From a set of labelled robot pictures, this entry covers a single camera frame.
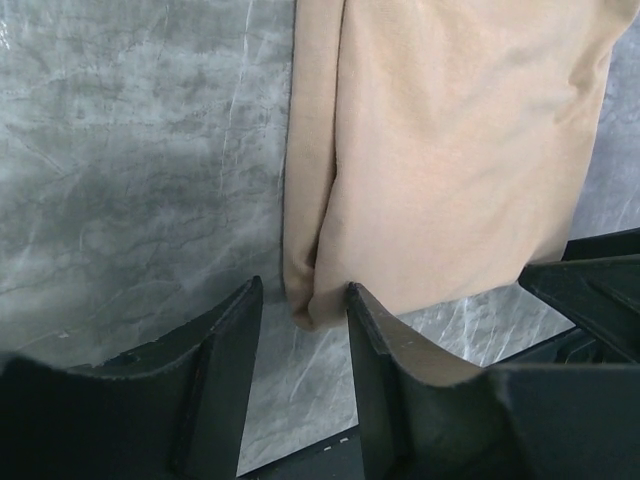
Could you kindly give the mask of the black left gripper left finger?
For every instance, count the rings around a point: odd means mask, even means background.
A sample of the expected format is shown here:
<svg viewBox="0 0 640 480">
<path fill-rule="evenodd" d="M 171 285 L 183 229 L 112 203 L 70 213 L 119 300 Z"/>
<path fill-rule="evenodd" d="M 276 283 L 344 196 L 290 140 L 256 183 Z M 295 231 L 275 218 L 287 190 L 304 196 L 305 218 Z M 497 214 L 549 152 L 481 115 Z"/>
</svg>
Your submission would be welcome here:
<svg viewBox="0 0 640 480">
<path fill-rule="evenodd" d="M 232 479 L 261 328 L 254 277 L 97 366 L 1 356 L 5 479 Z"/>
</svg>

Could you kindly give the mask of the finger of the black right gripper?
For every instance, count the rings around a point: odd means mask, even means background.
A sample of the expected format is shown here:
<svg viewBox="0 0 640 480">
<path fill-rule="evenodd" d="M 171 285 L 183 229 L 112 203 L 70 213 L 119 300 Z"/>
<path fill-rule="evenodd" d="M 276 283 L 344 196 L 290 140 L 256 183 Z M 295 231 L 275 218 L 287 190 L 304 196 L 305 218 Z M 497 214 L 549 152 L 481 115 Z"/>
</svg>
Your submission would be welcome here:
<svg viewBox="0 0 640 480">
<path fill-rule="evenodd" d="M 528 266 L 518 283 L 626 361 L 639 361 L 637 254 Z"/>
<path fill-rule="evenodd" d="M 570 240 L 561 258 L 566 261 L 638 260 L 638 228 Z"/>
</svg>

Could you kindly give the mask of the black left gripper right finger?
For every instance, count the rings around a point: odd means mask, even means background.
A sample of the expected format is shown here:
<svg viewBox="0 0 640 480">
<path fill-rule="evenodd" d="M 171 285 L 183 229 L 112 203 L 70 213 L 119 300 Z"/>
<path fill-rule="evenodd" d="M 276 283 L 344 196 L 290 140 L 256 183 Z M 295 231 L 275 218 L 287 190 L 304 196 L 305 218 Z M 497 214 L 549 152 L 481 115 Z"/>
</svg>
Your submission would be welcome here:
<svg viewBox="0 0 640 480">
<path fill-rule="evenodd" d="M 632 364 L 467 362 L 346 292 L 364 474 L 369 479 L 635 479 Z"/>
</svg>

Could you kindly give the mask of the beige t shirt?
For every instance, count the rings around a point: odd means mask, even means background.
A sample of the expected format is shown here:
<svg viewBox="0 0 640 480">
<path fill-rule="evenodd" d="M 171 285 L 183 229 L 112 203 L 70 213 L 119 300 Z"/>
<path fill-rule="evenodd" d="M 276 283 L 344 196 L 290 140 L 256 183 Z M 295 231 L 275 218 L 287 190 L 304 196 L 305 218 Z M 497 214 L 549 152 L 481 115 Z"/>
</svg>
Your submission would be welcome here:
<svg viewBox="0 0 640 480">
<path fill-rule="evenodd" d="M 559 259 L 635 1 L 300 1 L 284 175 L 295 323 L 394 314 Z"/>
</svg>

